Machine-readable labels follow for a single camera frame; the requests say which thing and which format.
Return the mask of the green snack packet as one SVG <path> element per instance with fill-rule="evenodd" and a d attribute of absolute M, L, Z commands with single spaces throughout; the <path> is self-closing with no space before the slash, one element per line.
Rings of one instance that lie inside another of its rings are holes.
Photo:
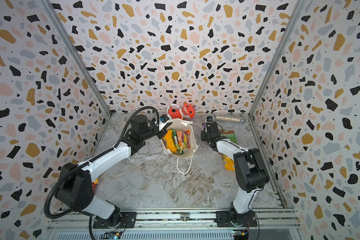
<path fill-rule="evenodd" d="M 235 131 L 226 130 L 226 131 L 221 131 L 220 134 L 222 137 L 229 139 L 231 142 L 233 142 L 235 144 L 238 143 Z"/>

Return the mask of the orange snack stick packet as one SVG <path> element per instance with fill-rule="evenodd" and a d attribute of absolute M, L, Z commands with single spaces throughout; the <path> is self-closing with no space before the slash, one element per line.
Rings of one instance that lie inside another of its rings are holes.
<path fill-rule="evenodd" d="M 190 142 L 190 131 L 186 130 L 186 131 L 180 131 L 181 134 L 181 148 L 182 150 L 184 149 L 189 149 L 191 147 L 191 142 Z"/>

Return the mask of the green Fox's candy packet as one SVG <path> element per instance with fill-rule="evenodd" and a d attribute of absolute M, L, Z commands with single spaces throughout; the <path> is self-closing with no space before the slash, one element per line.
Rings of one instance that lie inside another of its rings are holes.
<path fill-rule="evenodd" d="M 175 129 L 171 129 L 171 130 L 173 131 L 173 139 L 174 139 L 177 151 L 178 152 L 183 151 L 181 148 L 181 145 L 182 145 L 181 144 L 181 134 L 180 134 L 181 130 L 175 130 Z"/>

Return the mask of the yellow chips packet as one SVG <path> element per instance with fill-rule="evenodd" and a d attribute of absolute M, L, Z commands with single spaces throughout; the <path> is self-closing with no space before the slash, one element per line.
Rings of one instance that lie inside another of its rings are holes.
<path fill-rule="evenodd" d="M 235 163 L 231 158 L 229 158 L 227 155 L 222 154 L 222 160 L 226 170 L 235 171 Z"/>

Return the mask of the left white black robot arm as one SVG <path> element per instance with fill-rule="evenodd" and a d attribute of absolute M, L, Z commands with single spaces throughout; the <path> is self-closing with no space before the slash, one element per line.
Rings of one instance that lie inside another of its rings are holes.
<path fill-rule="evenodd" d="M 56 219 L 77 212 L 98 221 L 103 220 L 109 227 L 118 225 L 122 218 L 120 208 L 98 197 L 94 193 L 93 183 L 108 169 L 137 153 L 146 140 L 163 138 L 170 125 L 170 118 L 166 114 L 149 120 L 147 116 L 135 113 L 128 119 L 120 138 L 111 148 L 83 163 L 64 165 L 58 182 L 46 200 L 46 217 Z"/>

